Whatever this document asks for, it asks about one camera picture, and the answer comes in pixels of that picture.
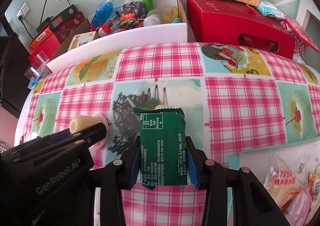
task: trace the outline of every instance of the plastic snack bag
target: plastic snack bag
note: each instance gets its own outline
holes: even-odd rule
[[[257,9],[266,17],[285,19],[284,13],[266,0],[260,1]]]
[[[271,155],[266,170],[264,187],[284,212],[300,190],[307,186],[307,173],[304,169],[305,155],[290,167],[278,156]]]
[[[284,216],[291,226],[303,226],[310,211],[311,196],[309,189],[305,188],[289,204]]]
[[[294,54],[293,54],[292,60],[295,61],[296,63],[306,64],[306,63],[304,62],[304,60],[302,59],[302,57],[300,56],[300,54],[298,54],[298,53],[294,53]]]
[[[310,222],[320,206],[320,175],[310,173],[308,177],[308,187],[310,187],[312,203],[305,225]]]
[[[181,108],[142,110],[140,118],[141,185],[186,186],[187,157],[184,113]]]

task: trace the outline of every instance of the light blue package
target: light blue package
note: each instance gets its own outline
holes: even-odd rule
[[[276,18],[276,19],[284,19],[284,13],[276,8],[273,4],[270,2],[263,0],[260,1],[257,9],[262,13],[262,15],[266,17]]]

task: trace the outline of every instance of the clear plastic bottle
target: clear plastic bottle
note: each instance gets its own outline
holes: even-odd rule
[[[105,23],[107,19],[111,16],[113,12],[113,2],[115,0],[106,0],[102,4],[100,4],[97,8],[96,13],[94,14],[94,17],[92,19],[91,24],[97,28],[99,26],[99,23]]]
[[[143,21],[143,26],[149,27],[159,24],[168,24],[179,15],[178,9],[172,6],[166,6],[162,9],[153,9]]]

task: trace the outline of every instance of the green snack package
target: green snack package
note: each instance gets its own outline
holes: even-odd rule
[[[184,113],[181,108],[142,110],[140,117],[141,185],[187,185],[187,153]]]

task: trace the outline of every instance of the red gift box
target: red gift box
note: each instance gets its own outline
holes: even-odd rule
[[[295,38],[276,19],[231,0],[187,0],[197,42],[242,45],[292,59]]]
[[[39,52],[43,51],[44,54],[50,59],[57,49],[60,47],[60,42],[54,35],[51,35],[46,39],[41,45],[39,45],[36,50],[28,57],[31,62]]]
[[[32,40],[32,42],[29,44],[29,49],[31,52],[36,50],[38,46],[40,46],[46,39],[48,39],[53,33],[49,29],[48,26],[46,26],[42,31]]]
[[[56,32],[54,32],[54,35],[59,43],[62,44],[68,38],[70,33],[84,21],[85,18],[80,11],[72,16],[67,22],[65,22],[63,26],[61,26]]]

